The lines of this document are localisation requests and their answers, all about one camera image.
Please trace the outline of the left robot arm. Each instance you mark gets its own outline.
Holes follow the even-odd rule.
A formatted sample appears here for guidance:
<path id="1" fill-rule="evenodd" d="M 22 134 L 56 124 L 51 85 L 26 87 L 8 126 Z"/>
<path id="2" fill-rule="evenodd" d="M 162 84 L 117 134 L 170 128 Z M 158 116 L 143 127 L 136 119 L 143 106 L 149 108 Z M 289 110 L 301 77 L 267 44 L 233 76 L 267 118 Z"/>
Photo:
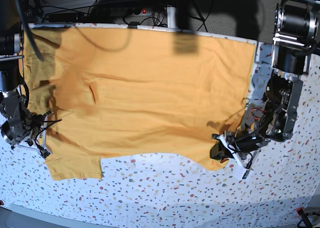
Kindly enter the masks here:
<path id="1" fill-rule="evenodd" d="M 262 116 L 252 125 L 213 134 L 217 144 L 209 156 L 234 159 L 248 171 L 258 152 L 269 142 L 292 138 L 303 81 L 311 56 L 320 53 L 320 0 L 281 0 L 277 4 L 271 52 L 272 73 L 263 94 Z"/>

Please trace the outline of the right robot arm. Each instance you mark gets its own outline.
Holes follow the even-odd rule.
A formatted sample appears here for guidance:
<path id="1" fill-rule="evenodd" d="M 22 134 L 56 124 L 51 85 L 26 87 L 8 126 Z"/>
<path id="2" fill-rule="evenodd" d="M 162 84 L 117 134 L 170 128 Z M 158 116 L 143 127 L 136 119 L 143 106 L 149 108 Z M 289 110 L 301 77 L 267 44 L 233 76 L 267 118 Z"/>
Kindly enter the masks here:
<path id="1" fill-rule="evenodd" d="M 28 109 L 30 91 L 19 62 L 24 58 L 24 38 L 28 38 L 36 57 L 44 60 L 27 23 L 25 6 L 29 0 L 0 0 L 0 114 L 5 118 L 0 134 L 12 149 L 27 143 L 42 158 L 51 153 L 39 137 L 57 123 L 49 121 L 52 111 L 37 114 Z"/>

